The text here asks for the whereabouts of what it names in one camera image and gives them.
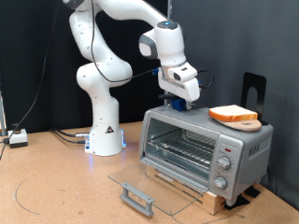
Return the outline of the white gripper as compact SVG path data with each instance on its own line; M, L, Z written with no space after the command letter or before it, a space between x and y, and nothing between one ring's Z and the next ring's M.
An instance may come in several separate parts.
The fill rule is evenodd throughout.
M176 66L162 66L158 72L159 86L170 93L186 100L187 110L192 109L192 102L200 97L200 88L196 78L197 70L189 63Z

